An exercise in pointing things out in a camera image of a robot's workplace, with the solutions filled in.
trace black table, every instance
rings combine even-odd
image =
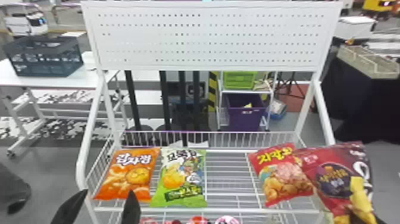
[[[321,87],[329,116],[343,120],[336,139],[400,144],[400,79],[371,79],[335,58]]]

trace green snack bag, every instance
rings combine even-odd
[[[206,207],[204,200],[205,150],[162,148],[160,181],[150,207]]]

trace purple bin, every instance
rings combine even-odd
[[[259,94],[225,94],[229,131],[256,132],[260,127],[265,106]],[[244,108],[251,103],[251,108]]]

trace white table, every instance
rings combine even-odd
[[[77,69],[73,74],[68,77],[26,77],[26,76],[17,76],[10,61],[8,59],[4,59],[0,61],[0,97],[3,100],[8,112],[15,120],[15,123],[20,129],[20,137],[18,140],[7,149],[7,156],[13,157],[15,156],[14,149],[21,145],[24,141],[33,138],[32,134],[35,133],[38,129],[40,129],[46,123],[46,117],[41,112],[39,105],[37,104],[36,98],[33,96],[30,88],[40,88],[40,89],[99,89],[99,84],[103,83],[103,78],[101,79],[97,74],[95,68],[95,62],[93,59],[92,52],[84,52],[82,54],[82,59],[84,65]],[[105,73],[105,82],[108,83],[112,78],[117,78],[119,70],[110,70]],[[2,87],[5,86],[13,86],[13,87],[21,87],[25,92],[28,93],[29,99],[25,102],[20,103],[13,107],[11,103],[11,98],[7,95],[6,92],[2,91]],[[18,111],[24,108],[26,105],[32,104],[35,109],[37,116],[40,118],[40,122],[31,130],[27,131],[21,120],[18,117]],[[121,115],[126,121],[126,115],[123,108],[122,97],[119,95],[118,104],[114,107],[115,110],[121,110]]]
[[[96,89],[98,75],[95,70],[95,62],[91,51],[82,54],[84,66],[77,69],[68,77],[27,77],[17,76],[13,66],[8,59],[0,61],[2,86],[17,86],[31,88],[52,88],[52,89]],[[110,70],[105,76],[109,82],[119,71]]]

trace black plastic crate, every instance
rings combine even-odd
[[[3,50],[17,76],[67,77],[83,64],[78,41],[71,37],[27,36]]]

